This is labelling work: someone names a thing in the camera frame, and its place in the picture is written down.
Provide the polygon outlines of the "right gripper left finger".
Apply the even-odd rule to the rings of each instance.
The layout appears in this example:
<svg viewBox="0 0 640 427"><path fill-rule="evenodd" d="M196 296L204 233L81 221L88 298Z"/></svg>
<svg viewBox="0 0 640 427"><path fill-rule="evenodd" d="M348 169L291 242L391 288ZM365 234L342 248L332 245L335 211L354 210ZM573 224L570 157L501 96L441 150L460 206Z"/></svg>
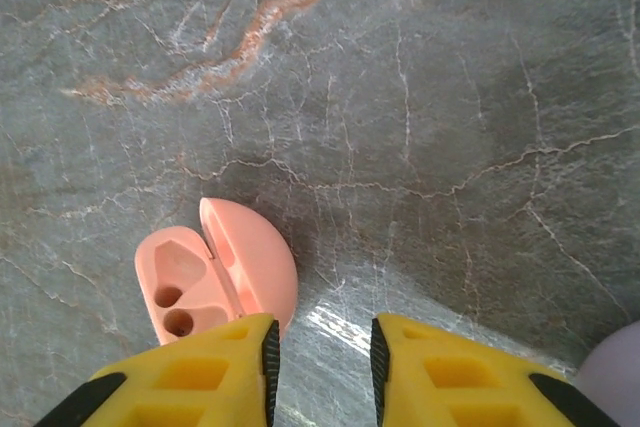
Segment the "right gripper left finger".
<svg viewBox="0 0 640 427"><path fill-rule="evenodd" d="M254 314L108 365L41 426L271 426L280 332Z"/></svg>

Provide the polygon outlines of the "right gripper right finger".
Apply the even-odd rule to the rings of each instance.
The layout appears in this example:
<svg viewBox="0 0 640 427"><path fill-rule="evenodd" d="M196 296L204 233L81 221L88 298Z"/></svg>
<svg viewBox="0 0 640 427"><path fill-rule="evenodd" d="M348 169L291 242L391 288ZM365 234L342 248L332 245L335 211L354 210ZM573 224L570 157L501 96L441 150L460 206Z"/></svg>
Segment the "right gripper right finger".
<svg viewBox="0 0 640 427"><path fill-rule="evenodd" d="M382 313L370 363L380 426L612 426L561 374L449 331Z"/></svg>

